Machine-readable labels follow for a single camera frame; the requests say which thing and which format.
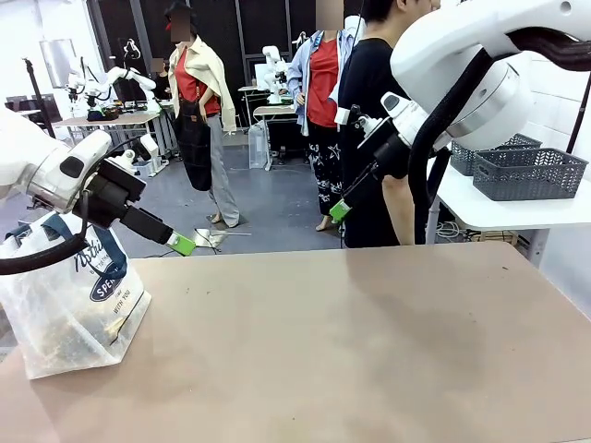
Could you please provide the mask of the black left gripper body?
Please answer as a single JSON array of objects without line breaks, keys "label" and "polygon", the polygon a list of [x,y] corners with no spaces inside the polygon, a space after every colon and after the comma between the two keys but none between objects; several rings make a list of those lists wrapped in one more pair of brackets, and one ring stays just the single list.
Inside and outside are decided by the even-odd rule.
[{"label": "black left gripper body", "polygon": [[88,182],[89,221],[106,229],[122,219],[129,202],[137,202],[146,183],[111,159],[103,160]]}]

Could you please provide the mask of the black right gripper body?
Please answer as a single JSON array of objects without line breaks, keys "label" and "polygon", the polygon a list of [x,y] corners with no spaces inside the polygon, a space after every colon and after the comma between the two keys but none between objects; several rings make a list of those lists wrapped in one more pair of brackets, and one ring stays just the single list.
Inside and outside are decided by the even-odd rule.
[{"label": "black right gripper body", "polygon": [[359,177],[373,176],[381,181],[386,175],[403,179],[408,175],[410,148],[394,133],[373,153],[372,161],[361,172]]}]

